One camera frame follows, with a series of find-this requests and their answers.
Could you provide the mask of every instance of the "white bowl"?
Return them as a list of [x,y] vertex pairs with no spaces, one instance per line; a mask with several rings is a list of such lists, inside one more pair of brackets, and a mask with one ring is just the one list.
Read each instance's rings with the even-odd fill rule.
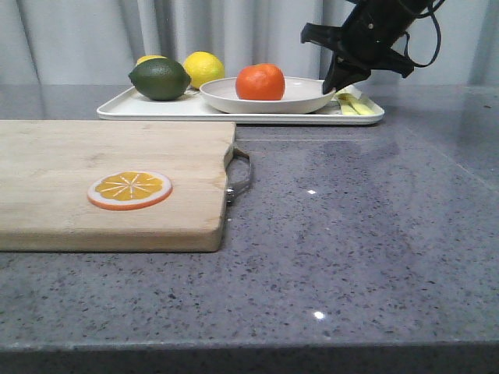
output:
[[322,94],[322,81],[307,78],[285,77],[284,97],[278,101],[241,100],[235,92],[236,78],[224,78],[205,83],[200,87],[204,100],[213,108],[225,113],[310,113],[321,109],[334,95]]

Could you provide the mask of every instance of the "green lime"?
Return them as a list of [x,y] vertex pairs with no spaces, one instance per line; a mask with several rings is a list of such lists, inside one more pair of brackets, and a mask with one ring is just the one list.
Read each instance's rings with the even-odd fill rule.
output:
[[141,62],[128,75],[132,85],[152,100],[174,100],[186,92],[190,76],[177,61],[170,58],[152,58]]

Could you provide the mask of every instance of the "gray countertop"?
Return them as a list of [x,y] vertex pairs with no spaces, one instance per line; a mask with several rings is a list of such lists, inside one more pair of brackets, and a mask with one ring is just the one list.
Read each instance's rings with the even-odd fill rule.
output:
[[[0,118],[125,88],[4,85]],[[0,372],[499,373],[499,88],[359,88],[380,123],[238,125],[216,253],[0,253]]]

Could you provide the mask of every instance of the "cutting board handle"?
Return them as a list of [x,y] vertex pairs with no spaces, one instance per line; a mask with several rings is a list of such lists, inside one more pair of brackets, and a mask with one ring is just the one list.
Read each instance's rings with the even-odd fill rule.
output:
[[235,202],[237,196],[250,189],[253,182],[253,165],[251,164],[249,154],[239,149],[237,146],[234,146],[232,150],[231,163],[234,160],[241,160],[243,162],[246,162],[248,172],[246,173],[246,177],[244,179],[236,182],[229,182],[228,188],[226,190],[227,205],[232,205]]

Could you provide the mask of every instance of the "white tray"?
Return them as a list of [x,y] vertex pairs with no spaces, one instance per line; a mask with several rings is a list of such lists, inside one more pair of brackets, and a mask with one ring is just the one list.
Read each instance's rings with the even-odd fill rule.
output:
[[343,115],[336,100],[306,115],[228,114],[206,104],[197,90],[189,89],[175,101],[152,101],[134,87],[102,104],[97,113],[99,118],[111,120],[232,121],[267,125],[371,125],[383,118],[384,110],[360,90],[354,86],[344,90],[359,98],[374,115]]

